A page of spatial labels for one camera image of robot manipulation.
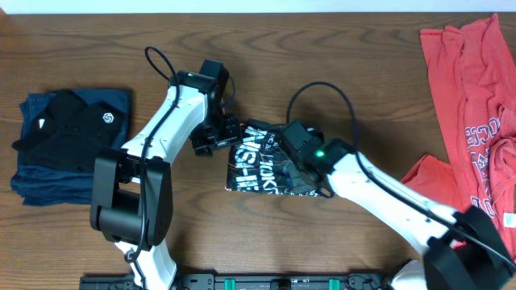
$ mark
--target wood grain surface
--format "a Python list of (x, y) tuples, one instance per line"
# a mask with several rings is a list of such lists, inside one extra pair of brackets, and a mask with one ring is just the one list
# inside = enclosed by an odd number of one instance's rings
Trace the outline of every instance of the wood grain surface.
[[(329, 81), (351, 98), (362, 150), (401, 178), (424, 153), (447, 160), (418, 31), (460, 27), (488, 14), (0, 15), (0, 288), (74, 289), (85, 274), (129, 272), (122, 254), (89, 226), (89, 207), (22, 206), (10, 189), (28, 93), (61, 88), (134, 92), (136, 134), (164, 100), (148, 65), (155, 45), (176, 69), (221, 60), (235, 78), (241, 119), (284, 122), (293, 93)], [(516, 52), (516, 14), (502, 14)], [(349, 117), (331, 90), (312, 88), (293, 117), (349, 140)], [(228, 150), (197, 158), (189, 142), (173, 165), (167, 242), (185, 269), (220, 273), (389, 271), (416, 257), (389, 227), (335, 198), (224, 190)], [(506, 289), (516, 289), (513, 280)]]

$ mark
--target black cable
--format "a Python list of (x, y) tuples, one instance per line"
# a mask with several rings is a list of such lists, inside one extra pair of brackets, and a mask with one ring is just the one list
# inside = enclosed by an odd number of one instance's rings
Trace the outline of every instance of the black cable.
[(154, 65), (154, 63), (151, 60), (151, 57), (148, 55), (148, 51), (149, 50), (153, 50), (154, 52), (156, 52), (157, 54), (159, 54), (161, 56), (161, 58), (164, 60), (165, 63), (167, 63), (168, 67), (172, 71), (174, 79), (177, 81), (176, 72), (174, 71), (174, 68), (173, 68), (172, 64), (170, 63), (169, 59), (167, 58), (167, 56), (165, 56), (163, 54), (163, 52), (161, 52), (159, 49), (157, 49), (157, 48), (155, 48), (153, 46), (148, 46), (148, 47), (145, 48), (145, 58), (147, 58), (147, 61), (152, 66), (152, 68), (154, 68), (154, 70), (156, 70), (162, 77), (164, 77), (165, 80), (167, 80), (167, 81), (169, 80), (169, 77), (167, 77), (163, 72), (160, 71), (159, 68), (157, 68)]
[[(169, 66), (170, 68), (170, 71), (172, 72), (172, 75), (173, 75), (173, 80), (175, 82), (175, 84), (171, 84), (171, 80), (170, 78), (166, 77), (155, 65), (154, 63), (152, 62), (151, 58), (149, 57), (148, 55), (148, 51), (149, 49), (152, 49), (153, 51), (157, 52), (162, 58), (163, 60), (167, 63), (167, 65)], [(134, 263), (136, 262), (136, 260), (138, 259), (139, 257), (139, 254), (140, 252), (142, 251), (142, 248), (145, 244), (145, 241), (147, 239), (147, 231), (148, 231), (148, 220), (147, 220), (147, 194), (145, 192), (145, 174), (146, 174), (146, 171), (147, 171), (147, 165), (145, 163), (145, 159), (146, 159), (146, 155), (147, 155), (147, 150), (148, 150), (148, 147), (150, 146), (151, 142), (152, 142), (152, 138), (154, 137), (154, 134), (158, 131), (158, 129), (160, 129), (160, 126), (164, 123), (164, 121), (167, 119), (167, 117), (172, 113), (172, 111), (177, 107), (177, 103), (179, 102), (179, 96), (181, 95), (181, 91), (179, 89), (179, 80), (177, 79), (177, 74), (176, 74), (176, 71), (174, 70), (174, 67), (172, 66), (172, 64), (170, 63), (170, 61), (167, 59), (167, 57), (162, 53), (160, 52), (159, 49), (157, 48), (154, 48), (154, 47), (146, 47), (145, 48), (145, 57), (147, 58), (147, 61), (149, 62), (149, 64), (161, 75), (163, 76), (167, 81), (169, 81), (169, 87), (171, 85), (175, 85), (176, 86), (176, 98), (174, 99), (174, 101), (172, 102), (172, 105), (170, 106), (170, 108), (165, 112), (165, 114), (163, 115), (163, 117), (161, 117), (160, 121), (158, 121), (158, 123), (154, 126), (154, 128), (152, 128), (151, 132), (149, 133), (148, 137), (145, 138), (145, 142), (144, 142), (144, 147), (142, 149), (142, 154), (140, 156), (140, 160), (139, 160), (139, 189), (140, 189), (140, 200), (141, 200), (141, 205), (142, 205), (142, 223), (141, 223), (141, 233), (140, 233), (140, 236), (139, 236), (139, 241), (138, 241), (138, 246), (136, 247), (136, 251), (128, 251), (125, 256), (124, 256), (124, 259), (126, 260), (126, 262), (128, 263)], [(144, 281), (145, 281), (145, 277), (143, 275), (143, 272), (140, 273), (140, 276), (142, 277), (142, 284), (144, 284)]]
[(290, 103), (289, 103), (289, 107), (287, 108), (287, 112), (286, 112), (286, 119), (287, 119), (287, 123), (289, 123), (289, 119), (290, 119), (290, 110), (292, 109), (292, 105), (293, 105), (293, 102), (296, 100), (296, 98), (299, 96), (299, 94), (304, 91), (305, 89), (308, 89), (309, 87), (311, 86), (314, 86), (314, 85), (325, 85), (325, 86), (328, 86), (334, 90), (336, 90), (340, 96), (344, 99), (344, 101), (346, 102), (347, 104), (347, 108), (349, 110), (349, 114), (351, 116), (351, 119), (352, 119), (352, 133), (353, 133), (353, 150), (355, 151), (355, 156), (356, 156), (356, 162), (359, 164), (360, 168), (362, 169), (362, 171), (364, 172), (364, 174), (374, 183), (376, 184), (380, 189), (384, 190), (385, 192), (387, 192), (389, 195), (391, 195), (392, 197), (396, 198), (397, 200), (403, 202), (405, 205), (408, 205), (411, 209), (414, 209), (415, 211), (417, 211), (418, 213), (420, 214), (423, 214), (425, 215), (427, 218), (430, 218), (431, 220), (434, 220), (438, 223), (440, 223), (441, 225), (443, 226), (446, 226), (449, 230), (455, 232), (456, 234), (458, 234), (459, 236), (462, 236), (463, 238), (477, 244), (479, 247), (482, 247), (484, 248), (485, 250), (491, 252), (492, 254), (496, 255), (498, 258), (502, 259), (506, 264), (507, 266), (509, 266), (509, 268), (512, 268), (512, 271), (516, 271), (516, 264), (509, 258), (505, 257), (503, 254), (499, 253), (498, 251), (494, 250), (491, 246), (488, 246), (486, 244), (484, 244), (483, 242), (479, 241), (478, 239), (474, 238), (472, 235), (468, 234), (465, 230), (463, 230), (462, 228), (458, 227), (458, 226), (455, 226), (453, 224), (451, 224), (450, 222), (442, 219), (441, 217), (435, 215), (434, 213), (432, 213), (430, 210), (428, 209), (424, 209), (424, 208), (421, 208), (419, 207), (418, 205), (416, 205), (415, 203), (413, 203), (412, 201), (409, 201), (407, 200), (406, 198), (402, 197), (401, 195), (399, 195), (398, 193), (394, 192), (391, 188), (388, 188), (387, 186), (385, 186), (383, 183), (381, 183), (365, 166), (364, 164), (362, 164), (362, 160), (360, 158), (360, 154), (359, 154), (359, 131), (358, 131), (358, 122), (356, 121), (356, 116), (355, 116), (355, 111), (353, 110), (353, 105), (351, 104), (351, 102), (349, 101), (349, 99), (347, 98), (346, 94), (340, 90), (339, 88), (337, 88), (335, 85), (331, 84), (331, 83), (328, 83), (328, 82), (325, 82), (325, 81), (315, 81), (315, 82), (312, 82), (312, 83), (309, 83), (308, 85), (305, 85), (303, 86), (302, 88), (300, 88), (293, 96), (292, 96), (292, 99), (290, 100)]
[(231, 98), (229, 99), (229, 101), (223, 103), (220, 107), (223, 108), (223, 109), (227, 109), (229, 108), (231, 105), (233, 105), (233, 103), (235, 102), (235, 99), (236, 99), (236, 89), (235, 89), (235, 80), (233, 80), (233, 77), (232, 76), (229, 76), (229, 79), (231, 80), (231, 86), (233, 87), (233, 94), (231, 95)]
[(144, 272), (142, 271), (142, 268), (139, 266), (138, 262), (135, 262), (135, 268), (142, 281), (142, 290), (147, 290), (147, 278), (145, 278)]

